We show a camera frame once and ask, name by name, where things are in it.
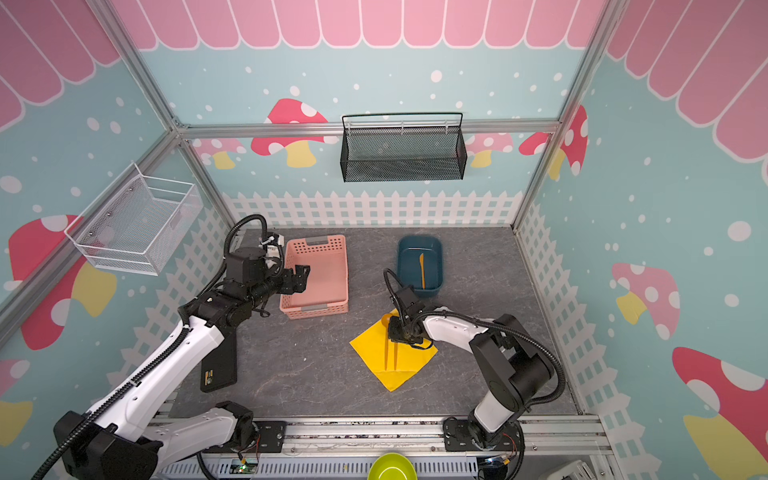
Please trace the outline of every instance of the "blue plastic bowl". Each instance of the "blue plastic bowl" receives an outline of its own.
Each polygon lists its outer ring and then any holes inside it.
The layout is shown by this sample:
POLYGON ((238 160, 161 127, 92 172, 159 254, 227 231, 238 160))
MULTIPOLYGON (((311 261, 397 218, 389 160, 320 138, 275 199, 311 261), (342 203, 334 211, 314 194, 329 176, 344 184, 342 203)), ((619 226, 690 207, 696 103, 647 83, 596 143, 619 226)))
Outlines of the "blue plastic bowl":
POLYGON ((426 235, 408 235, 397 245, 397 276, 405 285, 413 285, 422 298, 435 296, 442 287, 442 243, 426 235), (424 254, 424 284, 419 257, 424 254))

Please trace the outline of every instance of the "yellow cloth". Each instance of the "yellow cloth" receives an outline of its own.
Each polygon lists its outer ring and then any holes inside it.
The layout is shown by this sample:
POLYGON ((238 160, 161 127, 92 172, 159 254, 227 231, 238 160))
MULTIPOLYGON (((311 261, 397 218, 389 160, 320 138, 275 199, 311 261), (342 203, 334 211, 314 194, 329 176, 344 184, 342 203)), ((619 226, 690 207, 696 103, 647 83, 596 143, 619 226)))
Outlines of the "yellow cloth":
POLYGON ((419 350, 405 343, 391 342, 387 337, 387 327, 389 319, 396 314, 397 310, 387 313, 379 322, 349 342, 373 375, 390 392, 394 392, 424 368, 424 365, 437 353, 437 347, 419 350))

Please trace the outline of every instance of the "wall-mounted basket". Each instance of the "wall-mounted basket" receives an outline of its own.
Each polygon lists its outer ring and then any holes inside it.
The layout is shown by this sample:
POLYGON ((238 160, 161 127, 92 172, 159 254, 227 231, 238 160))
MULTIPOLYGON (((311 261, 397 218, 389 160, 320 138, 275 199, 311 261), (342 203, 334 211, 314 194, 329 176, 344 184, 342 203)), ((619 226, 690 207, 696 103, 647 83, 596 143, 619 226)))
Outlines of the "wall-mounted basket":
POLYGON ((461 180, 462 119, 452 112, 344 115, 344 181, 461 180))
POLYGON ((97 268, 160 275, 203 209, 203 201, 195 184, 148 177, 135 164, 129 168, 137 173, 124 172, 120 177, 126 180, 120 187, 85 218, 114 189, 113 182, 65 234, 97 268))

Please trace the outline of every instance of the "white wire mesh basket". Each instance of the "white wire mesh basket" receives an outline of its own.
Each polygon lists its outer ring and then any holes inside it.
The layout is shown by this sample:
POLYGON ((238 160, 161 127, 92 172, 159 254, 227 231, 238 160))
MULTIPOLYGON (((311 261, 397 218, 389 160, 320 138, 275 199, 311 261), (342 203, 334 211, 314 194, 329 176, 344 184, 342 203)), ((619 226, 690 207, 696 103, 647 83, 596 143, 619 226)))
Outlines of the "white wire mesh basket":
POLYGON ((133 167, 136 175, 84 218, 104 194, 97 197, 65 234, 96 268, 156 276, 203 209, 203 201, 195 184, 149 177, 133 167))

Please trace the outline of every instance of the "metal bracket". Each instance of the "metal bracket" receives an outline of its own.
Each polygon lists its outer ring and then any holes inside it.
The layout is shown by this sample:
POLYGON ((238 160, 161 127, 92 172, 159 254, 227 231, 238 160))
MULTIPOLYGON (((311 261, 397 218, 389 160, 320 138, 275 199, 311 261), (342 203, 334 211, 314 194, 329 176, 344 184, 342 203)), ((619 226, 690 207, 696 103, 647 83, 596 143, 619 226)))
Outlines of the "metal bracket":
MULTIPOLYGON (((477 452, 481 450, 472 439, 469 431, 468 419, 448 418, 442 423, 442 431, 445 438, 445 450, 447 452, 477 452)), ((498 437, 498 443, 492 449, 484 450, 486 452, 511 452, 519 449, 512 445, 512 442, 520 444, 520 424, 518 422, 506 422, 501 429, 495 433, 498 437)))

